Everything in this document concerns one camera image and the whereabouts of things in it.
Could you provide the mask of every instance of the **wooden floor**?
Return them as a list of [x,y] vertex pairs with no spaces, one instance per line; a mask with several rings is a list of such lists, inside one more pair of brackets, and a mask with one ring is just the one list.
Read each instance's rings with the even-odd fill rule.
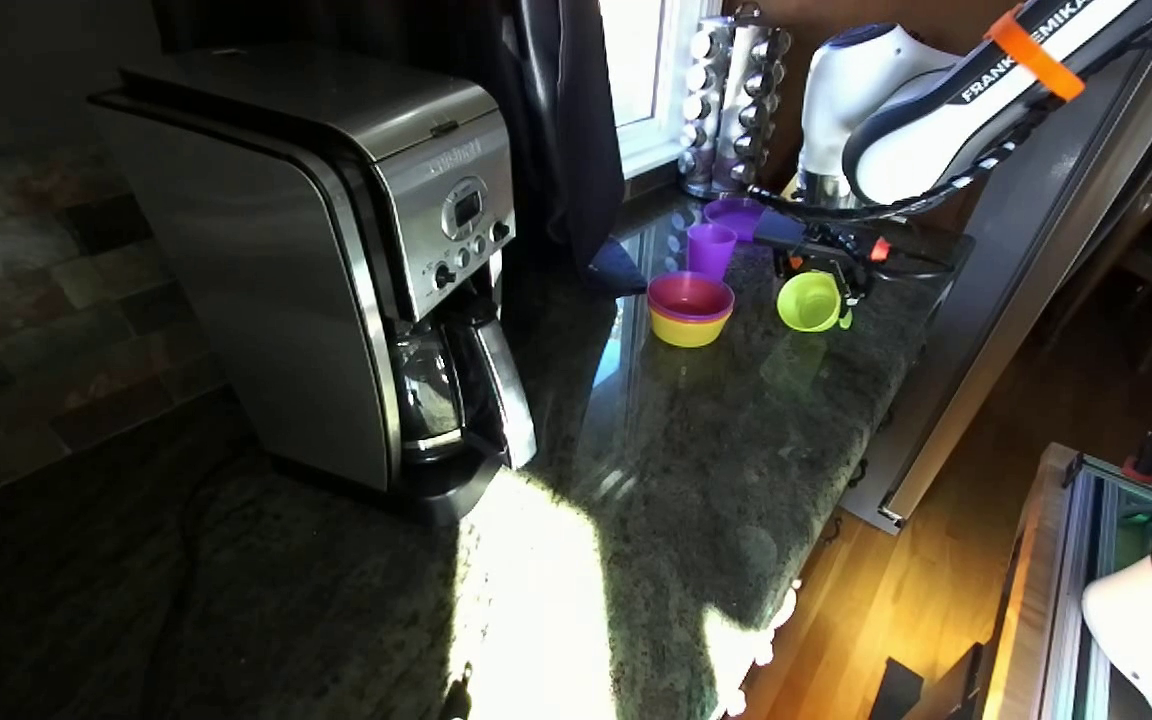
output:
[[1058,344],[1034,332],[900,536],[838,520],[775,662],[747,680],[744,720],[862,720],[886,657],[933,680],[989,640],[1044,446],[1120,461],[1152,427],[1152,372],[1133,372],[1113,291]]

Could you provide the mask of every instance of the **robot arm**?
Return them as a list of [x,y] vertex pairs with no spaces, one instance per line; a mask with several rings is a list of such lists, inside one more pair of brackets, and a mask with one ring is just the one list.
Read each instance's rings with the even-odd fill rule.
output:
[[1125,19],[1139,3],[1152,0],[1030,0],[966,55],[900,25],[827,40],[802,88],[802,200],[882,211],[972,186],[1152,29],[1152,10]]

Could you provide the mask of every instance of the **yellow cup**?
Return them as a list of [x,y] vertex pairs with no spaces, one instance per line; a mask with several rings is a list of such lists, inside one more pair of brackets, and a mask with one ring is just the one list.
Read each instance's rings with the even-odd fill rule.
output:
[[844,289],[832,274],[794,274],[775,291],[775,316],[791,332],[827,332],[844,320]]

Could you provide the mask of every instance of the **purple object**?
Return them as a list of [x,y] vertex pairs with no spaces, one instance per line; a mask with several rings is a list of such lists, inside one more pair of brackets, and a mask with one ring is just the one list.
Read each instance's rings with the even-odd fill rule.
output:
[[701,274],[701,275],[723,283],[731,253],[735,253],[731,228],[723,228],[723,225],[690,225],[686,228],[686,274]]
[[718,200],[703,203],[701,225],[723,225],[726,231],[735,231],[740,243],[747,243],[760,218],[762,218],[760,203],[740,200],[740,197],[718,197]]

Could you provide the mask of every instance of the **tile backsplash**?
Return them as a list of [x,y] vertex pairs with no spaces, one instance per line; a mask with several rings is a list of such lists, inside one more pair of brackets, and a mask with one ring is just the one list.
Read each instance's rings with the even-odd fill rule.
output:
[[0,155],[0,488],[221,384],[104,149]]

